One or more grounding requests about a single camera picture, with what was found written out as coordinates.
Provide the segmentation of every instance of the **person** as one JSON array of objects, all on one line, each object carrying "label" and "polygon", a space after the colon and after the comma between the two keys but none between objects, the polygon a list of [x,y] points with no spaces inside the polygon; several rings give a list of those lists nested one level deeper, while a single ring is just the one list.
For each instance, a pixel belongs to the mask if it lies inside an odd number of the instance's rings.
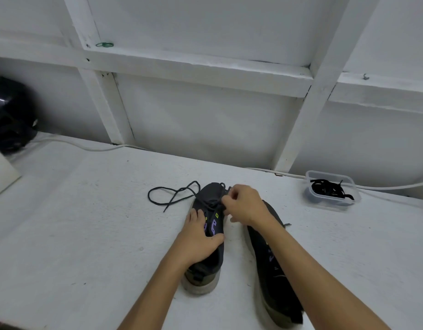
[{"label": "person", "polygon": [[[225,215],[232,216],[231,222],[252,226],[267,241],[316,330],[389,329],[281,227],[255,189],[235,185],[222,203]],[[206,237],[204,223],[201,210],[192,209],[187,214],[184,227],[119,330],[162,328],[184,272],[207,258],[224,241],[223,234]]]}]

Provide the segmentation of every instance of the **shoe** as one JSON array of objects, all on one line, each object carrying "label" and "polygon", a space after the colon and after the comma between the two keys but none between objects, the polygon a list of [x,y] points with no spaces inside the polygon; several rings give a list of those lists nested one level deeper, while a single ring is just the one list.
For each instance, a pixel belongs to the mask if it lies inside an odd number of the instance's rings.
[{"label": "shoe", "polygon": [[[284,227],[276,211],[264,201],[269,212]],[[250,226],[244,227],[245,241],[256,258],[262,304],[281,328],[303,324],[303,307],[264,238]]]},{"label": "shoe", "polygon": [[[190,186],[194,183],[196,183],[199,188],[197,193],[190,188]],[[157,189],[171,190],[174,191],[175,194],[169,203],[157,203],[150,199],[150,193]],[[201,189],[199,183],[197,181],[193,181],[188,186],[182,187],[178,190],[166,187],[153,188],[149,191],[147,197],[156,205],[166,205],[166,210],[170,205],[194,196],[195,200],[192,204],[192,208],[195,210],[203,210],[205,216],[204,232],[206,236],[212,237],[218,233],[224,233],[225,206],[221,203],[221,198],[228,193],[229,189],[225,188],[224,183],[210,183]],[[173,201],[176,194],[184,190],[190,190],[193,194]],[[219,281],[223,256],[224,243],[222,243],[218,249],[216,249],[205,260],[195,263],[187,269],[181,279],[182,286],[188,292],[198,295],[207,294],[213,291]]]}]

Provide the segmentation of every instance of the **forearm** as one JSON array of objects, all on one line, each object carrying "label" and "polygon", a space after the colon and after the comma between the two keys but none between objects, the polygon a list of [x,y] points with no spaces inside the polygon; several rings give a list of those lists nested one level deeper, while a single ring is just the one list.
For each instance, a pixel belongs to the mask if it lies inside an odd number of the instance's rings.
[{"label": "forearm", "polygon": [[317,330],[389,327],[327,272],[271,217],[258,228]]},{"label": "forearm", "polygon": [[159,330],[163,326],[178,284],[186,268],[177,264],[170,251],[127,314],[118,330]]}]

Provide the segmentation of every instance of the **white table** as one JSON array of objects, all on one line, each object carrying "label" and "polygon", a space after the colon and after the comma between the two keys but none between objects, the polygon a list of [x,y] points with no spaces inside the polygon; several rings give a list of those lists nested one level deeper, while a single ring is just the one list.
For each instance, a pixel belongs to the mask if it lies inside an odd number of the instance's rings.
[{"label": "white table", "polygon": [[[13,164],[23,177],[0,195],[0,321],[25,329],[116,329],[191,205],[163,213],[148,190],[197,180],[257,188],[292,224],[297,241],[389,326],[423,329],[421,200],[367,191],[381,198],[362,194],[346,213],[315,209],[297,179],[129,148],[89,153],[31,144]],[[170,199],[163,191],[154,196]],[[241,226],[228,221],[224,228],[218,286],[201,297],[180,286],[165,329],[264,328]],[[313,329],[306,316],[302,328]]]}]

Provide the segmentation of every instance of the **white cable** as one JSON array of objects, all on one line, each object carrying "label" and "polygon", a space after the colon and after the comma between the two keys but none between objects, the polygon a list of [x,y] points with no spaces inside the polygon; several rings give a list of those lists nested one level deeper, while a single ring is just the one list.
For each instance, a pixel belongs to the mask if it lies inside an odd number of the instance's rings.
[{"label": "white cable", "polygon": [[130,148],[148,150],[149,151],[149,149],[145,149],[145,148],[137,147],[137,146],[133,146],[133,145],[116,145],[116,146],[104,148],[104,149],[94,149],[94,148],[88,148],[88,147],[76,144],[72,141],[61,140],[61,139],[56,139],[56,138],[43,138],[43,139],[39,139],[39,140],[33,140],[32,143],[41,143],[41,142],[44,142],[44,141],[55,141],[55,142],[58,142],[58,143],[67,143],[67,144],[79,147],[80,149],[86,150],[88,152],[108,152],[110,150],[114,150],[114,149],[121,148],[121,147],[130,147]]},{"label": "white cable", "polygon": [[[114,150],[114,149],[121,148],[121,147],[129,147],[129,148],[151,151],[149,149],[137,147],[137,146],[133,146],[133,145],[116,145],[116,146],[104,148],[104,149],[93,149],[93,148],[88,148],[88,147],[76,144],[72,141],[61,140],[61,139],[56,139],[56,138],[43,138],[43,139],[39,139],[39,140],[32,140],[31,142],[32,143],[41,143],[41,142],[44,142],[44,141],[56,141],[58,143],[67,143],[67,144],[79,147],[80,149],[86,150],[88,152],[108,152],[110,150]],[[280,171],[261,169],[261,168],[246,168],[246,169],[258,170],[258,171],[264,171],[264,172],[272,172],[274,174],[278,174],[278,175],[281,175],[281,176],[288,176],[288,177],[293,177],[293,178],[305,179],[305,176],[289,174],[287,172],[280,172]],[[410,184],[410,185],[401,185],[399,187],[363,187],[361,185],[356,185],[356,187],[358,189],[376,190],[376,191],[403,190],[403,189],[411,189],[413,187],[423,187],[423,182],[422,183],[416,183],[416,184]]]},{"label": "white cable", "polygon": [[[260,168],[247,168],[247,169],[264,171],[264,172],[272,172],[272,173],[275,173],[275,174],[278,174],[278,175],[289,176],[289,177],[299,178],[299,179],[305,178],[305,176],[302,176],[302,175],[294,175],[294,174],[289,174],[287,172],[280,172],[280,171],[275,171],[275,170],[260,169]],[[363,187],[361,185],[356,185],[356,188],[358,188],[358,189],[376,190],[376,191],[403,190],[403,189],[411,189],[413,187],[423,187],[423,182],[422,183],[416,183],[416,184],[410,184],[410,185],[401,185],[399,187]]]}]

